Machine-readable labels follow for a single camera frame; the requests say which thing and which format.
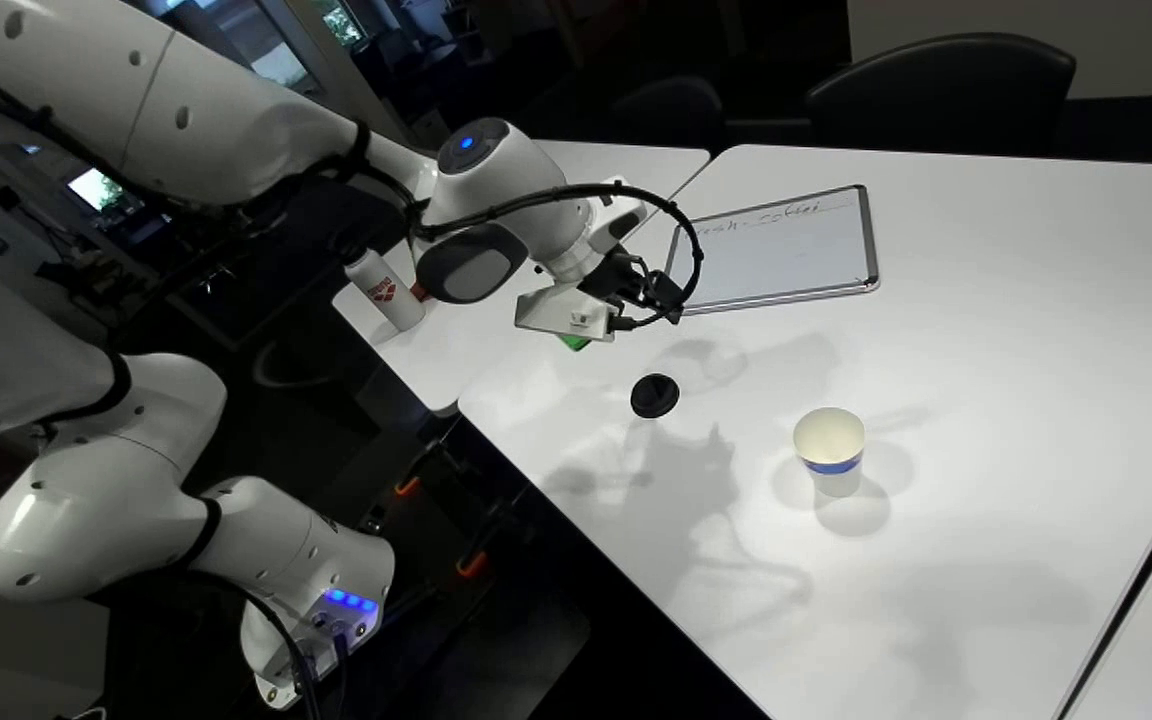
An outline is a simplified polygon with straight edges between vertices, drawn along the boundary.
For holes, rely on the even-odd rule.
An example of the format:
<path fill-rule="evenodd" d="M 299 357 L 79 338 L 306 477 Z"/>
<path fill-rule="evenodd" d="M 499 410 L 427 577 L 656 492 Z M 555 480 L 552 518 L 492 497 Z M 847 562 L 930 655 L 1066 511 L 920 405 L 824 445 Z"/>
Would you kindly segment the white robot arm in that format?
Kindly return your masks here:
<path fill-rule="evenodd" d="M 532 330 L 604 338 L 682 313 L 669 278 L 613 238 L 615 182 L 572 182 L 517 123 L 485 114 L 412 152 L 279 86 L 126 0 L 0 0 L 0 114 L 120 182 L 233 213 L 288 182 L 377 171 L 406 197 L 418 285 L 470 302 L 537 258 L 517 298 Z M 188 568 L 244 597 L 238 651 L 268 707 L 306 707 L 385 623 L 394 548 L 261 477 L 191 497 L 227 388 L 177 350 L 97 346 L 0 285 L 0 435 L 36 455 L 0 497 L 0 597 L 20 605 Z"/>

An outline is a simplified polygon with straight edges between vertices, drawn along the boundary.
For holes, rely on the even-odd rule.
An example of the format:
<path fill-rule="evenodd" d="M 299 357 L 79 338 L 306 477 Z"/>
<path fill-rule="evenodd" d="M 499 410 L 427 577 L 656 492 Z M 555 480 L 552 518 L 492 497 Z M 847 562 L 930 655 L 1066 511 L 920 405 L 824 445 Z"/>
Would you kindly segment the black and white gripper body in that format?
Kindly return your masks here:
<path fill-rule="evenodd" d="M 682 317 L 682 289 L 640 255 L 613 249 L 582 278 L 517 298 L 517 325 L 562 338 L 604 338 Z"/>

